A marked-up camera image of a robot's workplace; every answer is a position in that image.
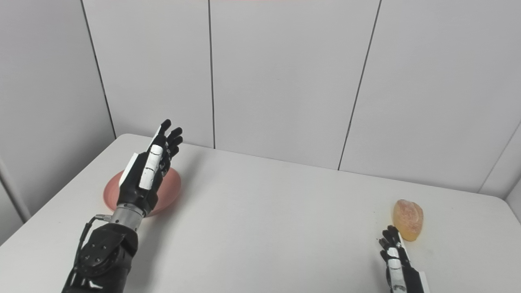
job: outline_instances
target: white table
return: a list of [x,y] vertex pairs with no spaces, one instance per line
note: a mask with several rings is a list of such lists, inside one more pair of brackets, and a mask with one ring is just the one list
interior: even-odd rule
[[[2,292],[61,292],[105,184],[149,142],[119,137],[0,247]],[[387,293],[377,238],[401,198],[425,213],[407,249],[431,292],[521,290],[521,225],[498,198],[187,144],[172,166],[182,197],[139,228],[126,293]]]

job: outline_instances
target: black cable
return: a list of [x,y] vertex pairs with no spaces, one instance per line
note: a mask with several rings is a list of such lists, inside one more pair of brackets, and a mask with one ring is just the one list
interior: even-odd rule
[[87,234],[89,233],[89,230],[92,227],[92,223],[97,219],[100,219],[100,218],[98,216],[93,216],[92,219],[88,223],[85,224],[85,228],[83,228],[83,232],[81,233],[81,236],[80,236],[80,243],[78,244],[78,249],[76,250],[76,257],[74,258],[74,266],[73,266],[74,269],[77,268],[78,261],[80,260],[80,252],[81,252],[81,248],[83,247],[83,243],[85,242],[85,238],[87,237]]

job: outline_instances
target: robotic arm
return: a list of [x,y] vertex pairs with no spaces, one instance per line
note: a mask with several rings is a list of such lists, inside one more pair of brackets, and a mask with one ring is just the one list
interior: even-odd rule
[[[113,215],[96,215],[80,237],[72,270],[62,293],[122,293],[138,250],[136,231],[141,220],[156,206],[157,190],[179,152],[182,129],[165,120],[145,152],[134,153],[119,181],[119,198]],[[109,222],[95,230],[83,245],[92,223]]]
[[425,275],[411,266],[398,229],[389,225],[382,235],[378,241],[383,248],[380,255],[387,263],[386,277],[391,293],[429,293]]

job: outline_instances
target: pink plate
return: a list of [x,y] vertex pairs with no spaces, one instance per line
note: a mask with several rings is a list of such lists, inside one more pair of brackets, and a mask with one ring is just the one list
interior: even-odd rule
[[[123,171],[114,175],[107,183],[107,186],[105,186],[105,190],[103,190],[103,201],[105,201],[105,204],[111,210],[116,209],[116,203],[118,202],[119,179],[121,178],[121,174],[123,174]],[[170,168],[157,191],[157,205],[148,216],[156,215],[171,205],[179,194],[179,190],[181,190],[181,176],[179,176],[176,170]]]

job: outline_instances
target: white wall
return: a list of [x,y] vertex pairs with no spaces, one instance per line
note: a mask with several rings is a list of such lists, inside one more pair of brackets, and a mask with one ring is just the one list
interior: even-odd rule
[[521,180],[516,184],[512,192],[506,197],[508,203],[519,222],[521,222]]
[[517,125],[510,141],[490,171],[479,193],[506,198],[521,177],[521,127]]
[[207,1],[84,0],[116,135],[165,118],[213,147]]
[[0,182],[0,245],[21,226],[22,220]]
[[2,0],[0,28],[0,173],[28,217],[114,134],[79,0]]
[[378,4],[85,0],[118,135],[169,117],[188,143],[504,198],[521,4],[383,1],[343,149]]
[[477,192],[521,120],[520,9],[383,1],[341,170]]
[[216,148],[338,168],[378,0],[211,0]]

